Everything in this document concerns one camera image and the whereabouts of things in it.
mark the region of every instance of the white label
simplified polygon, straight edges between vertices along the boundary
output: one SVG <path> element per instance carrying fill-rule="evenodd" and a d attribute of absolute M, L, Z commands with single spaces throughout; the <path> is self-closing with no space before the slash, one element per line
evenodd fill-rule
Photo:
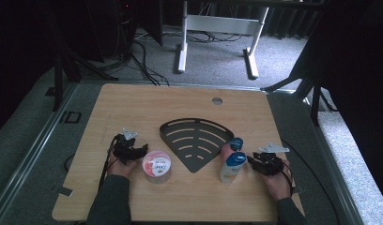
<path fill-rule="evenodd" d="M 155 176 L 161 176 L 171 168 L 171 161 L 165 157 L 155 157 L 149 163 L 152 163 L 151 169 Z"/>

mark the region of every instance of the black fan-shaped tray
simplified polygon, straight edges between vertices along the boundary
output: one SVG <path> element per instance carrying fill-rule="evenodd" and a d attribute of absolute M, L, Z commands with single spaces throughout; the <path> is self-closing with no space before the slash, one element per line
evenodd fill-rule
<path fill-rule="evenodd" d="M 160 127 L 160 136 L 192 173 L 207 165 L 235 137 L 228 128 L 199 118 L 167 122 Z"/>

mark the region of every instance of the round hole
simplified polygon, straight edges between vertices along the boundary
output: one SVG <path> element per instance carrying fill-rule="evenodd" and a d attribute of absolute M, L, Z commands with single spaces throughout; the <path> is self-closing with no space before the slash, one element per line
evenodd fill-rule
<path fill-rule="evenodd" d="M 212 102 L 215 104 L 215 105 L 222 105 L 223 101 L 220 97 L 214 97 L 212 99 Z"/>

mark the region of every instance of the dark sleeve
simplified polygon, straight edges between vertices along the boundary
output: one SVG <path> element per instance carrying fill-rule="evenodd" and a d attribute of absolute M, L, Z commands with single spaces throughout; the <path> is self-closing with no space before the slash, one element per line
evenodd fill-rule
<path fill-rule="evenodd" d="M 89 210 L 87 225 L 130 225 L 130 180 L 120 175 L 109 175 L 104 180 Z"/>
<path fill-rule="evenodd" d="M 277 211 L 281 225 L 308 224 L 308 221 L 295 206 L 291 198 L 277 201 Z"/>

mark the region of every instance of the human hand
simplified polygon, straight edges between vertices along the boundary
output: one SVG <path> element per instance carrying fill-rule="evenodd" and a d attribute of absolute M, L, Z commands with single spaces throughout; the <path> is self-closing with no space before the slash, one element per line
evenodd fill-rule
<path fill-rule="evenodd" d="M 107 175 L 121 175 L 130 178 L 130 174 L 133 169 L 139 163 L 139 160 L 128 160 L 124 165 L 114 154 L 110 153 L 109 168 L 107 169 Z"/>
<path fill-rule="evenodd" d="M 283 172 L 288 176 L 288 179 L 291 181 L 291 173 L 289 171 L 290 162 L 283 159 L 282 162 L 286 165 L 283 168 Z M 290 193 L 290 184 L 288 183 L 287 178 L 281 173 L 277 173 L 274 176 L 266 176 L 259 173 L 261 178 L 264 180 L 268 192 L 273 198 L 274 201 L 279 201 L 281 199 L 291 197 Z"/>

